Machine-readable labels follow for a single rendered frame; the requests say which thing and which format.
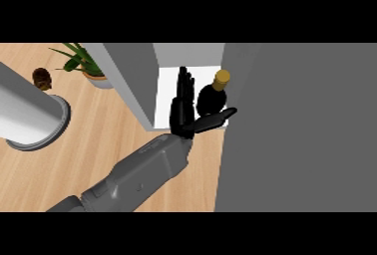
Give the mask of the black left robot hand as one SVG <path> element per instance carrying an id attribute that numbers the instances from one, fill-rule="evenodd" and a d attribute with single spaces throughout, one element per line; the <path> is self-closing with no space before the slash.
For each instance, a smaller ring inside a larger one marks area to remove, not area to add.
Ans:
<path id="1" fill-rule="evenodd" d="M 236 113 L 236 108 L 224 108 L 218 113 L 200 117 L 194 110 L 196 97 L 193 95 L 193 77 L 186 67 L 180 67 L 177 78 L 177 95 L 171 102 L 169 128 L 171 134 L 192 139 L 196 133 L 218 128 L 228 117 Z"/>

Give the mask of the black wine bottle gold cap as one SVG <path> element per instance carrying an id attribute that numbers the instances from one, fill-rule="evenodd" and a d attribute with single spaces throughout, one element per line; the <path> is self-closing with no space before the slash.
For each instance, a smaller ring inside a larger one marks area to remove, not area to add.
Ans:
<path id="1" fill-rule="evenodd" d="M 220 112 L 226 103 L 224 87 L 228 82 L 228 71 L 218 70 L 212 82 L 205 85 L 197 93 L 194 110 L 200 117 Z"/>

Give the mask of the grey cabinet with white inside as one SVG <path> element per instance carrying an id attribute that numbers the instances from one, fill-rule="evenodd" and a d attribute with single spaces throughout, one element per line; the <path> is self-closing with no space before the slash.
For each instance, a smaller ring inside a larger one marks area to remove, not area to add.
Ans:
<path id="1" fill-rule="evenodd" d="M 82 46 L 144 130 L 168 130 L 178 68 L 187 67 L 197 96 L 220 70 L 224 43 L 84 43 Z"/>

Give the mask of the dark grey cabinet door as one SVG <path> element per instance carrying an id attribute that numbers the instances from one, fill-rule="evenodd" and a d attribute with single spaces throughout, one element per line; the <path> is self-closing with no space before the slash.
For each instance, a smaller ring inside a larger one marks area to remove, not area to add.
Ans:
<path id="1" fill-rule="evenodd" d="M 224 131 L 218 211 L 377 211 L 377 44 L 265 44 Z"/>

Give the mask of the green potted plant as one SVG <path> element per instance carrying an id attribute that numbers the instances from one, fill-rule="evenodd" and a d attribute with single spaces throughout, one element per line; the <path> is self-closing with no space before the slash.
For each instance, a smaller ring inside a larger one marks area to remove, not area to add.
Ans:
<path id="1" fill-rule="evenodd" d="M 61 70 L 64 72 L 81 72 L 85 79 L 95 88 L 103 90 L 110 89 L 113 86 L 85 48 L 78 43 L 64 43 L 63 46 L 70 50 L 70 53 L 66 53 L 57 49 L 51 49 L 53 52 L 69 58 L 61 67 Z"/>

